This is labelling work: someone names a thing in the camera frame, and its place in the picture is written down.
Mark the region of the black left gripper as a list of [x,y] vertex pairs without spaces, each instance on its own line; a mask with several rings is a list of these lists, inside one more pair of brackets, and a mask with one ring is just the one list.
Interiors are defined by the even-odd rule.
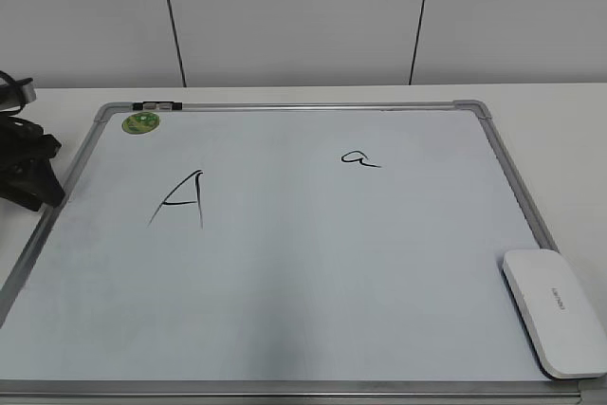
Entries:
[[1,117],[1,197],[33,212],[58,207],[65,192],[49,163],[62,144],[29,120]]

